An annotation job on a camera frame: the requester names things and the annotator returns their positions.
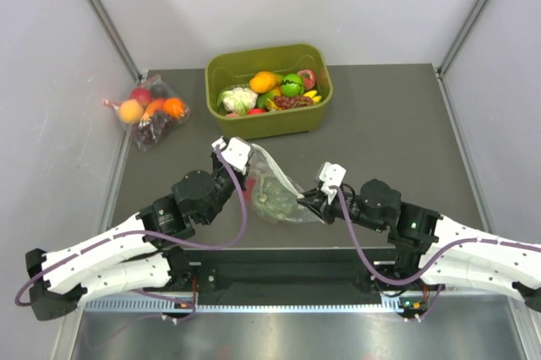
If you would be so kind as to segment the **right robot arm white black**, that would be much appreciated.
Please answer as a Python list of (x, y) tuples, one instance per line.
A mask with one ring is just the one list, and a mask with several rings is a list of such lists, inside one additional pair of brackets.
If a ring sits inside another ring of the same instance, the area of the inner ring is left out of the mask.
[(327, 224), (344, 220), (349, 232), (356, 225), (386, 232), (396, 251), (390, 270), (377, 270), (360, 243), (353, 243), (364, 267), (384, 286), (412, 289), (422, 282), (426, 286), (471, 287), (540, 310), (537, 243), (498, 237), (406, 203), (400, 192), (377, 179), (353, 194), (341, 185), (319, 183), (297, 202)]

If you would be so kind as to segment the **polka dot zip top bag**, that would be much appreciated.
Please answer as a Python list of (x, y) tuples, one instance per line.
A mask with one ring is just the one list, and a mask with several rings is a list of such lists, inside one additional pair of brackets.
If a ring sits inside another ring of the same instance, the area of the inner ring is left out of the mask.
[(251, 146), (253, 152), (244, 198), (254, 212), (273, 223), (321, 223), (316, 214), (298, 203), (304, 190), (280, 168), (266, 149), (254, 143)]

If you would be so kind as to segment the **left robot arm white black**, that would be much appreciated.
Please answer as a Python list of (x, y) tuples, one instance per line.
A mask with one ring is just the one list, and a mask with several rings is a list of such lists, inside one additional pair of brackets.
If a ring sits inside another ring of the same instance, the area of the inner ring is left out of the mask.
[(74, 246), (25, 255), (28, 306), (39, 321), (61, 318), (119, 292), (183, 289), (192, 270), (194, 226), (210, 225), (249, 173), (248, 152), (214, 150), (212, 171), (191, 171), (172, 191), (106, 232)]

